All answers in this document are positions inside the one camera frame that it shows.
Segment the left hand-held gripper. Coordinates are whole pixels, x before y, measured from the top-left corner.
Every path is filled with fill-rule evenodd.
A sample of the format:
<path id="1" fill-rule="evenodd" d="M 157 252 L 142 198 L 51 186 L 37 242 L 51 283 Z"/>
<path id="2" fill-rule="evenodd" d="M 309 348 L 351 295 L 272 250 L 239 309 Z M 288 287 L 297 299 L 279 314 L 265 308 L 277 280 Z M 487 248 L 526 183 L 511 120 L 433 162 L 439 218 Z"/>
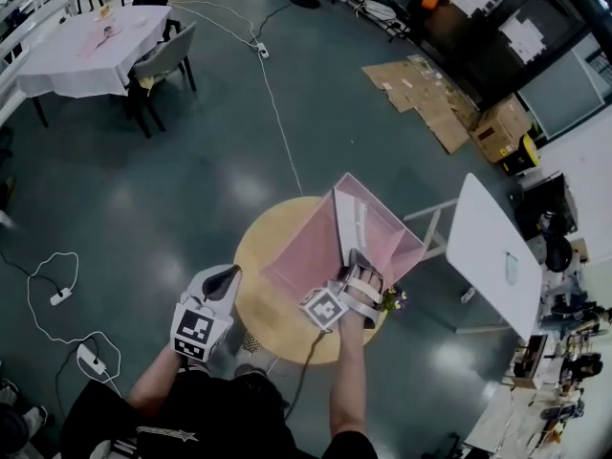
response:
<path id="1" fill-rule="evenodd" d="M 231 311 L 240 282 L 241 268 L 235 264 L 216 265 L 195 274 L 176 304 L 170 348 L 194 361 L 207 362 L 233 325 L 233 318 L 221 312 Z"/>

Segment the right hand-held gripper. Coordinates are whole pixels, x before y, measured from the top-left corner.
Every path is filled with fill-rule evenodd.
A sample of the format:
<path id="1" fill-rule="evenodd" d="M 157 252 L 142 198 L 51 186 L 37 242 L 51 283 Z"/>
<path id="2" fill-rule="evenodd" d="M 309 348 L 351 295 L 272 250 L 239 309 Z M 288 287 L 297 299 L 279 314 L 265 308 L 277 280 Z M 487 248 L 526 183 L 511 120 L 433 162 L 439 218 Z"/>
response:
<path id="1" fill-rule="evenodd" d="M 371 272 L 371 278 L 365 281 L 353 274 L 357 267 Z M 319 330 L 331 330 L 349 312 L 363 318 L 364 329 L 374 329 L 378 323 L 381 303 L 375 304 L 367 295 L 347 287 L 347 280 L 352 277 L 368 283 L 383 295 L 383 280 L 379 276 L 379 271 L 358 249 L 352 249 L 350 266 L 340 269 L 338 281 L 328 281 L 324 287 L 313 289 L 300 301 L 298 309 Z"/>

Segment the pink tiered tray organizer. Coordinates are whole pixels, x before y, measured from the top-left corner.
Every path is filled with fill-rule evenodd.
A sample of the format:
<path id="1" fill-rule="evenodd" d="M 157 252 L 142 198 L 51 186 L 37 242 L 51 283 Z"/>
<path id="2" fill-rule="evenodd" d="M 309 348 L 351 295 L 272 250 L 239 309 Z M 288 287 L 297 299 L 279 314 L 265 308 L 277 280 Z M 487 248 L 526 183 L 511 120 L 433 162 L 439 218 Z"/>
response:
<path id="1" fill-rule="evenodd" d="M 310 293 L 314 288 L 325 285 L 329 280 L 337 278 L 337 274 L 323 275 L 323 281 L 318 286 L 311 284 L 321 281 L 321 274 L 317 273 L 317 265 L 304 267 L 302 272 L 295 271 L 299 264 L 300 255 L 307 254 L 305 242 L 337 241 L 336 249 L 325 248 L 323 254 L 338 254 L 339 238 L 336 228 L 333 189 L 337 188 L 345 193 L 362 199 L 368 206 L 366 219 L 367 260 L 382 275 L 383 286 L 388 288 L 398 282 L 410 272 L 424 257 L 425 246 L 390 209 L 388 209 L 370 190 L 356 177 L 345 173 L 330 191 L 323 196 L 325 204 L 319 205 L 316 213 L 295 235 L 289 245 L 271 263 L 263 274 L 275 283 L 276 286 L 286 290 L 288 295 L 296 302 Z M 344 267 L 340 260 L 340 269 Z"/>

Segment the person's left forearm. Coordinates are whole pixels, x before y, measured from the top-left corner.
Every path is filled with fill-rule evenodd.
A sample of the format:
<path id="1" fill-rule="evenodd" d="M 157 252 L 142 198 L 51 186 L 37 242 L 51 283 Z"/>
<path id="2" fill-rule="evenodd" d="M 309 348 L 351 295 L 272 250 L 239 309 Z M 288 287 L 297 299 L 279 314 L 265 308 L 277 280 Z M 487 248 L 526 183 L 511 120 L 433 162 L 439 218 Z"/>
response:
<path id="1" fill-rule="evenodd" d="M 165 346 L 141 374 L 125 400 L 142 416 L 154 417 L 161 409 L 184 363 L 183 356 Z"/>

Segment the person's right forearm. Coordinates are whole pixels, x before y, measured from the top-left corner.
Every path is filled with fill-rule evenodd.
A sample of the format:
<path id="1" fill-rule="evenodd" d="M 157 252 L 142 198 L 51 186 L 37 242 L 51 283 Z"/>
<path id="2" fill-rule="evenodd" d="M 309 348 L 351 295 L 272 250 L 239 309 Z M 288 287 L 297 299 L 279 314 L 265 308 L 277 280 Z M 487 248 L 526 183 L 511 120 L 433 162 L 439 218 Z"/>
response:
<path id="1" fill-rule="evenodd" d="M 333 437 L 354 431 L 365 434 L 366 374 L 363 351 L 364 317 L 354 311 L 339 320 L 339 358 L 330 394 Z"/>

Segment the person's right hand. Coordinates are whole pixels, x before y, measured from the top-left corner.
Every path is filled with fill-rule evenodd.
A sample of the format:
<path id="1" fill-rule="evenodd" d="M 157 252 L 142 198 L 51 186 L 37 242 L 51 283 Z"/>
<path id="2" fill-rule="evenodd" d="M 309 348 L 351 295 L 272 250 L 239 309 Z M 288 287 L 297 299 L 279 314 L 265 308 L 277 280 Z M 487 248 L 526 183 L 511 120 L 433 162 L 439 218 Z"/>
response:
<path id="1" fill-rule="evenodd" d="M 375 304 L 381 303 L 381 300 L 383 297 L 382 294 L 376 291 L 368 283 L 365 283 L 364 281 L 358 278 L 355 278 L 355 277 L 349 278 L 347 280 L 346 286 L 354 288 L 355 290 L 358 290 L 362 292 L 363 294 L 367 295 Z"/>

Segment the small potted flowers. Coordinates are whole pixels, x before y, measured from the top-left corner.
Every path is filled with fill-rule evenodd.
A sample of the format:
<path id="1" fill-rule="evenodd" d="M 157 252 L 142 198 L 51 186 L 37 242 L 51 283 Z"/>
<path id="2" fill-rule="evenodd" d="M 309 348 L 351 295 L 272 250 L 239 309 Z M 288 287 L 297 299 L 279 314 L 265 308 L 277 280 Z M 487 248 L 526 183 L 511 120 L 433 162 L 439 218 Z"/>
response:
<path id="1" fill-rule="evenodd" d="M 382 295 L 381 308 L 387 312 L 399 312 L 408 303 L 408 297 L 404 290 L 397 285 L 390 286 Z"/>

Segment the round wooden side table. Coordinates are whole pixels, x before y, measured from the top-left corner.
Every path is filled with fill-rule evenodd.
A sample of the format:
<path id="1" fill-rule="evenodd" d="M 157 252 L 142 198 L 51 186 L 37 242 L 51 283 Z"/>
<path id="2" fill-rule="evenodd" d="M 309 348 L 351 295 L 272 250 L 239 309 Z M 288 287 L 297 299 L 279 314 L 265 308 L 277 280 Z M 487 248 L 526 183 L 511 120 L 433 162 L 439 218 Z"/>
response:
<path id="1" fill-rule="evenodd" d="M 305 363 L 318 328 L 298 309 L 297 302 L 285 289 L 272 283 L 264 271 L 289 245 L 295 235 L 316 213 L 321 203 L 318 196 L 298 197 L 283 201 L 262 213 L 248 228 L 234 256 L 243 276 L 235 304 L 247 330 L 262 347 L 281 359 Z M 323 254 L 323 249 L 338 251 L 337 241 L 305 242 L 306 255 L 300 255 L 295 271 L 302 272 L 309 264 L 317 265 L 322 276 L 337 274 L 340 255 Z M 331 363 L 338 359 L 339 333 L 328 334 L 317 345 L 310 363 Z"/>

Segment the person's black clothing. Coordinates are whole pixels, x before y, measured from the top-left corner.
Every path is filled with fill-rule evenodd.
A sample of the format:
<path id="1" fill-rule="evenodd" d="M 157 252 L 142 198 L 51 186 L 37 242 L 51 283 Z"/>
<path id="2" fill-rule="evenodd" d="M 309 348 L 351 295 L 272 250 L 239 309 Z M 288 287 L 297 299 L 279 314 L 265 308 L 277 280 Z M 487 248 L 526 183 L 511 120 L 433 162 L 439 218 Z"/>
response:
<path id="1" fill-rule="evenodd" d="M 259 374 L 228 381 L 185 371 L 146 418 L 90 382 L 66 418 L 59 450 L 62 459 L 315 459 L 297 447 L 283 406 Z"/>

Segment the large white power strip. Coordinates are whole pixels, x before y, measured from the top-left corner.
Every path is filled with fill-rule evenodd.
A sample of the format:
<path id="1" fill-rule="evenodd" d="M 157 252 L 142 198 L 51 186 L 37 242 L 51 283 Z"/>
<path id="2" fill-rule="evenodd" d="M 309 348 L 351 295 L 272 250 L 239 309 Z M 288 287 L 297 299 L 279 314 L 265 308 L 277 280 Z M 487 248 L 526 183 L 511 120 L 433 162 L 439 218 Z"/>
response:
<path id="1" fill-rule="evenodd" d="M 76 349 L 76 362 L 79 369 L 91 379 L 107 376 L 106 364 L 85 343 L 81 343 Z"/>

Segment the brown cardboard box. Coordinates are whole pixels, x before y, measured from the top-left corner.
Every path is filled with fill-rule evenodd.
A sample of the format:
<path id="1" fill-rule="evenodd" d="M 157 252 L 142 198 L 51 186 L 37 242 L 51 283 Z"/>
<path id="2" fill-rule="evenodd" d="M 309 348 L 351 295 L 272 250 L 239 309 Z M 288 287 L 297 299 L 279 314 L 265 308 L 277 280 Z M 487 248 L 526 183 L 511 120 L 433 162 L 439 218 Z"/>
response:
<path id="1" fill-rule="evenodd" d="M 510 94 L 479 119 L 470 136 L 491 164 L 514 153 L 532 128 L 531 116 L 516 94 Z"/>

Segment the yellow black bin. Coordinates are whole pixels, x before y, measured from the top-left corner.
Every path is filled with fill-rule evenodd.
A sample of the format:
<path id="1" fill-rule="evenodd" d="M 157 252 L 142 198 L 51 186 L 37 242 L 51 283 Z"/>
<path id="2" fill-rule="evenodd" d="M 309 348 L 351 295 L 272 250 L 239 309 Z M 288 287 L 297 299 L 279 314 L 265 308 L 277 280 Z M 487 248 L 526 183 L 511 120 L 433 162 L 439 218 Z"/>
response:
<path id="1" fill-rule="evenodd" d="M 538 167 L 539 154 L 531 136 L 529 134 L 523 135 L 515 152 L 504 159 L 501 164 L 505 173 L 509 176 Z"/>

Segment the grey upholstered chair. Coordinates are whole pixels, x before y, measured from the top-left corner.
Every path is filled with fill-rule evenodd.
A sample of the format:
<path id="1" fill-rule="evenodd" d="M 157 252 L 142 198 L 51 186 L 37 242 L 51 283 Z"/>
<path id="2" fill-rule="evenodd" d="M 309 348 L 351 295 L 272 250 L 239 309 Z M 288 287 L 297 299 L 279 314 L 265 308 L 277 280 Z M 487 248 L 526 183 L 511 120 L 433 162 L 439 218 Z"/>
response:
<path id="1" fill-rule="evenodd" d="M 193 92 L 197 91 L 188 59 L 195 29 L 195 22 L 183 28 L 180 21 L 168 19 L 163 40 L 151 53 L 140 59 L 128 74 L 129 82 L 126 88 L 127 99 L 125 100 L 126 114 L 135 119 L 144 136 L 148 139 L 151 138 L 151 133 L 141 112 L 142 105 L 148 111 L 158 129 L 161 132 L 165 131 L 164 124 L 149 97 L 149 92 L 154 85 L 178 70 L 183 76 L 186 76 L 190 89 Z"/>

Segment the table with white cloth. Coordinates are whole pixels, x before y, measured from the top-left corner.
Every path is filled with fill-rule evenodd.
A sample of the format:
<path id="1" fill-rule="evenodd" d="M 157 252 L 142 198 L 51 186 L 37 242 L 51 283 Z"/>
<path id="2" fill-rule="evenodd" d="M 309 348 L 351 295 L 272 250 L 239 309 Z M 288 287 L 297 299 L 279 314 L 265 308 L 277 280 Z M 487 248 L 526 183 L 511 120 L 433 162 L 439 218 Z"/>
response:
<path id="1" fill-rule="evenodd" d="M 91 11 L 69 18 L 30 51 L 16 75 L 29 98 L 54 93 L 68 98 L 121 96 L 146 137 L 129 97 L 130 72 L 163 38 L 169 6 L 114 7 L 102 18 Z"/>

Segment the grey board white frame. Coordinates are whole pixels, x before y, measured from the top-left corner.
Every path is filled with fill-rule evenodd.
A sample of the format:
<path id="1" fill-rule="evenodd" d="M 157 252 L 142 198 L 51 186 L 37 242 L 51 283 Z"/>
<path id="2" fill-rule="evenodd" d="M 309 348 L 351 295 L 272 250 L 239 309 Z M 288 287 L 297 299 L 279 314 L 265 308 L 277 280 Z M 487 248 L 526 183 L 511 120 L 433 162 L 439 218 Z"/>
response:
<path id="1" fill-rule="evenodd" d="M 548 141 L 604 106 L 601 86 L 574 50 L 523 86 L 518 95 Z"/>

